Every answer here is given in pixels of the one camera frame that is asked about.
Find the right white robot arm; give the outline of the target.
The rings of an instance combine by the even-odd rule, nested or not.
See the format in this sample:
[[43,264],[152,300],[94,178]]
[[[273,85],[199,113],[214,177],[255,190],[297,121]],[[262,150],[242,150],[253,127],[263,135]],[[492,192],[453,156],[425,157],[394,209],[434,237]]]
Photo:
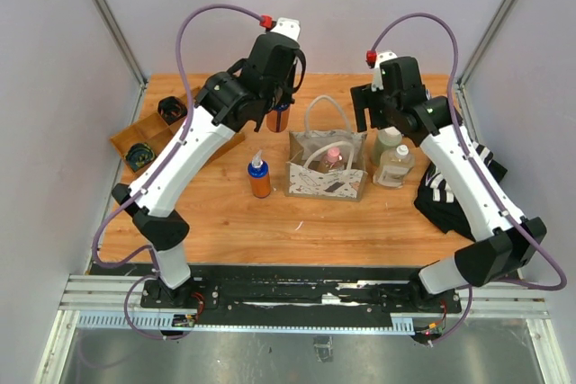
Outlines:
[[545,224],[507,201],[473,147],[453,100],[428,97],[414,57],[370,50],[366,62],[371,83],[350,91],[358,131],[395,127],[420,147],[444,176],[474,239],[453,256],[421,268],[407,291],[409,304],[427,312],[438,304],[440,293],[481,287],[525,266],[546,235]]

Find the white cap clear square bottle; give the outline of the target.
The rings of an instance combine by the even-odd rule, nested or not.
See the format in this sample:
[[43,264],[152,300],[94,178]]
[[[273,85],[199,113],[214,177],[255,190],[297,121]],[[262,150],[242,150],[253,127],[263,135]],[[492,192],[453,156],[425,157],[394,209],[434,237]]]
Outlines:
[[401,188],[414,165],[415,158],[406,145],[385,150],[373,175],[373,183],[390,189]]

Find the orange bottle blue cap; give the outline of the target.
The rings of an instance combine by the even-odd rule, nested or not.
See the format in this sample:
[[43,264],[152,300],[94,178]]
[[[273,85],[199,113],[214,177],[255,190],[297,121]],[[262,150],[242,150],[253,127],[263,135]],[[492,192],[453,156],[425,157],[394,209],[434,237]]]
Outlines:
[[267,128],[274,132],[280,133],[286,130],[290,115],[290,104],[282,104],[272,109],[265,117]]

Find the blue collar orange spray bottle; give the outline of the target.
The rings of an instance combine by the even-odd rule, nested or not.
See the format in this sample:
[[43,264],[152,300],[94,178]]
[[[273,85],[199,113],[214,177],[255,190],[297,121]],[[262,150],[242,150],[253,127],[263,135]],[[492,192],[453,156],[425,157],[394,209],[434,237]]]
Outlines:
[[258,199],[266,198],[271,193],[272,187],[269,165],[263,158],[262,149],[258,150],[248,163],[247,173],[253,195]]

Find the white lid green jar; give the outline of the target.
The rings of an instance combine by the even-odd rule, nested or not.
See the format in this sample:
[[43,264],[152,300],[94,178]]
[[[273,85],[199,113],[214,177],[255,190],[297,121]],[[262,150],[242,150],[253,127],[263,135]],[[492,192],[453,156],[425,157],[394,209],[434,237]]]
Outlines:
[[383,152],[395,149],[402,143],[402,134],[394,127],[378,129],[373,143],[370,160],[374,166],[378,166]]

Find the patterned canvas tote bag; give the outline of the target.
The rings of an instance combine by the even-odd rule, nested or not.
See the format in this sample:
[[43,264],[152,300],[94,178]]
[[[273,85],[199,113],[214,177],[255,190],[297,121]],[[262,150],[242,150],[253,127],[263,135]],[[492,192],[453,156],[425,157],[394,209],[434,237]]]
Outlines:
[[[344,122],[342,129],[316,130],[311,112],[320,102],[330,103]],[[354,132],[342,107],[328,95],[316,97],[306,109],[304,130],[289,133],[285,164],[285,194],[295,198],[360,201],[368,173],[365,132]]]

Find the pink cap clear bottle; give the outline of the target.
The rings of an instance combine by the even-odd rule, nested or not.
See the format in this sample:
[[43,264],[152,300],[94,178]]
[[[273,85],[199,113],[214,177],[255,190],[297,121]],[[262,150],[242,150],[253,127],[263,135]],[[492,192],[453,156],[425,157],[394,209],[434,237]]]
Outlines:
[[319,161],[318,171],[323,174],[342,171],[346,167],[339,147],[330,147]]

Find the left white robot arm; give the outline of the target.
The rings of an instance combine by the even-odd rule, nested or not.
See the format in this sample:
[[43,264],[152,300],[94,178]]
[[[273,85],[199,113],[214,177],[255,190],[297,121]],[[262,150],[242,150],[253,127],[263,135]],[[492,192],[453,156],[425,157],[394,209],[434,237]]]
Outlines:
[[259,35],[247,58],[210,76],[193,99],[187,119],[152,165],[112,195],[150,243],[163,282],[161,297],[173,308],[192,299],[184,241],[190,230],[176,211],[182,192],[205,163],[252,121],[261,127],[273,109],[293,102],[306,59],[299,21],[279,18]]

